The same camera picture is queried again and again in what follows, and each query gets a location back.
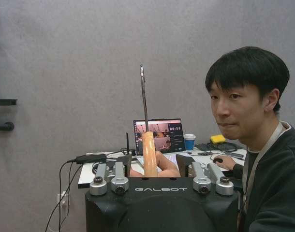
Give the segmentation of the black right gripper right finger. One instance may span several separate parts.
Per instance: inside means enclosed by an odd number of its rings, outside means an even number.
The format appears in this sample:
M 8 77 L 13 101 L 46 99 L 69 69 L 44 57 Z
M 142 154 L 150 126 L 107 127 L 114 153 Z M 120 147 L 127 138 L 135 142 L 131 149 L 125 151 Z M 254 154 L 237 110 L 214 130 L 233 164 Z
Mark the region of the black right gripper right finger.
M 231 196 L 234 193 L 234 184 L 228 177 L 224 176 L 218 165 L 209 163 L 207 171 L 201 163 L 191 157 L 176 155 L 176 161 L 181 177 L 193 178 L 193 189 L 200 194 L 208 194 L 212 183 L 215 184 L 215 191 L 223 196 Z

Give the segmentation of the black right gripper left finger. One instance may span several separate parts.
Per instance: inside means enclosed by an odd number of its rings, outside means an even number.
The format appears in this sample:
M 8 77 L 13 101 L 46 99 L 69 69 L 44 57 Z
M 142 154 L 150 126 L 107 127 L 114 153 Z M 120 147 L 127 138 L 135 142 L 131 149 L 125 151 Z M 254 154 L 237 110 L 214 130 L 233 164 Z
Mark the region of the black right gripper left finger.
M 132 156 L 118 157 L 113 166 L 113 176 L 108 179 L 109 167 L 106 163 L 100 163 L 93 181 L 89 185 L 89 192 L 93 196 L 106 194 L 107 186 L 117 195 L 123 195 L 129 188 L 128 176 L 130 174 Z

